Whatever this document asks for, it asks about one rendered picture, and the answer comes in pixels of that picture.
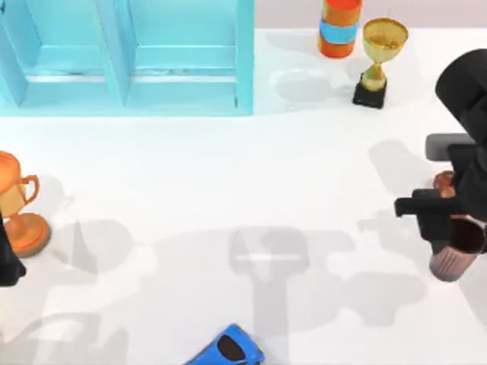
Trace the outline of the small brown round object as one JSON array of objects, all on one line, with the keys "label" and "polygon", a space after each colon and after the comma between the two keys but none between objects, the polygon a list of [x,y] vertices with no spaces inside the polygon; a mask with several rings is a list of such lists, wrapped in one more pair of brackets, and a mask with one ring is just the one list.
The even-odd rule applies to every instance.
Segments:
[{"label": "small brown round object", "polygon": [[433,187],[438,190],[440,197],[451,198],[456,195],[455,189],[452,186],[452,179],[454,172],[445,170],[438,173],[433,179]]}]

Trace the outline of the pink ribbed cup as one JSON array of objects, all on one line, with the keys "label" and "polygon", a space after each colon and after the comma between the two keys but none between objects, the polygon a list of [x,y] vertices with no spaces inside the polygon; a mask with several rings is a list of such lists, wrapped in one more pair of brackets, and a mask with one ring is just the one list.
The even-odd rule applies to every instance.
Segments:
[{"label": "pink ribbed cup", "polygon": [[465,218],[451,219],[447,239],[432,243],[429,269],[440,281],[457,281],[485,252],[486,246],[484,227]]}]

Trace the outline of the grey rounded box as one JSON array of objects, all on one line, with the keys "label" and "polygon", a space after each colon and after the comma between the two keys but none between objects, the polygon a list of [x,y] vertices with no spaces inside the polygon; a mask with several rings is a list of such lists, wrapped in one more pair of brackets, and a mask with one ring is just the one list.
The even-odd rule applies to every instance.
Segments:
[{"label": "grey rounded box", "polygon": [[466,133],[434,133],[425,139],[425,156],[430,161],[451,161],[450,149],[456,148],[476,149],[476,144]]}]

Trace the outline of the gold trophy with black base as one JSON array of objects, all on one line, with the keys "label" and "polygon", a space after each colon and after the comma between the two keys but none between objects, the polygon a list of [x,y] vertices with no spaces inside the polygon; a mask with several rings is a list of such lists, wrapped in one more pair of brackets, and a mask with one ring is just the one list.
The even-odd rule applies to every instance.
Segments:
[{"label": "gold trophy with black base", "polygon": [[352,102],[380,110],[384,107],[387,91],[387,76],[382,64],[400,53],[409,38],[409,31],[397,20],[379,17],[363,26],[362,35],[364,51],[372,65],[361,73]]}]

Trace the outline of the orange and blue can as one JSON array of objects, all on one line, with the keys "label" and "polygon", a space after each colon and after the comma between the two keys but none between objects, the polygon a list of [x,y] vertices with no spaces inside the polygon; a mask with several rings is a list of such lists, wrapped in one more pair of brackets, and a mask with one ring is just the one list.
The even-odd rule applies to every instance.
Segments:
[{"label": "orange and blue can", "polygon": [[343,59],[355,46],[362,0],[323,0],[318,49],[328,58]]}]

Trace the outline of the blue toy car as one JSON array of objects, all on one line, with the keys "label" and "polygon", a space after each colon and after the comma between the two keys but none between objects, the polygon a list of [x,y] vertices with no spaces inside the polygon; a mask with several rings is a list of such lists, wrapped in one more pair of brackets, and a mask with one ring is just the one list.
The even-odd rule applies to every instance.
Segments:
[{"label": "blue toy car", "polygon": [[250,335],[232,323],[183,365],[263,365],[265,359]]}]

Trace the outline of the light blue rack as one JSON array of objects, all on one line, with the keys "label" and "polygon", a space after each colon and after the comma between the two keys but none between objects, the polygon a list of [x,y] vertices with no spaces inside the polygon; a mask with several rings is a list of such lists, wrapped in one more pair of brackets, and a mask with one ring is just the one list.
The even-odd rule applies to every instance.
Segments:
[{"label": "light blue rack", "polygon": [[0,116],[253,111],[255,0],[0,0]]}]

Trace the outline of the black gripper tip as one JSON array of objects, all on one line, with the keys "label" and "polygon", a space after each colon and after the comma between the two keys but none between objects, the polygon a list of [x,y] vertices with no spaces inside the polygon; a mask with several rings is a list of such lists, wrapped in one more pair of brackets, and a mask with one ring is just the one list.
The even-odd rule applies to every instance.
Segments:
[{"label": "black gripper tip", "polygon": [[14,253],[0,212],[0,287],[13,287],[24,277],[27,269]]}]

